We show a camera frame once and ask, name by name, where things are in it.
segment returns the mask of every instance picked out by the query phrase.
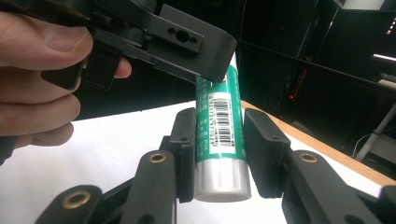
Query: black mount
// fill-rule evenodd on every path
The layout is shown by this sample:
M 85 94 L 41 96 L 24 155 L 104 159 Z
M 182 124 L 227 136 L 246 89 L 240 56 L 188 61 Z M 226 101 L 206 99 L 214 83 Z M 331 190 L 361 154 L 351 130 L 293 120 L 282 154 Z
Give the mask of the black mount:
M 289 224 L 396 223 L 396 186 L 382 188 L 379 198 L 351 188 L 319 154 L 292 151 L 261 111 L 246 109 L 244 132 L 257 189 L 263 198 L 283 197 Z M 189 108 L 177 114 L 160 150 L 142 157 L 133 179 L 105 194 L 95 186 L 68 189 L 36 223 L 175 224 L 177 198 L 193 198 L 194 152 L 195 109 Z
M 0 0 L 0 10 L 14 11 L 67 26 L 86 26 L 94 47 L 85 78 L 108 90 L 120 57 L 139 59 L 154 68 L 195 83 L 195 76 L 221 82 L 236 40 L 204 21 L 155 0 Z M 42 77 L 74 89 L 84 62 Z

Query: hand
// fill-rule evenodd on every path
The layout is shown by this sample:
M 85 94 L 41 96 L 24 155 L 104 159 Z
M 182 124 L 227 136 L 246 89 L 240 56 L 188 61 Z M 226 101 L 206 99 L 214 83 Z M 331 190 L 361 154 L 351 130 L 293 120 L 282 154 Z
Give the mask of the hand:
M 63 27 L 20 14 L 0 12 L 0 136 L 17 135 L 15 147 L 57 146 L 73 133 L 78 99 L 43 80 L 42 70 L 66 68 L 92 50 L 85 27 Z M 121 59 L 115 77 L 132 68 Z

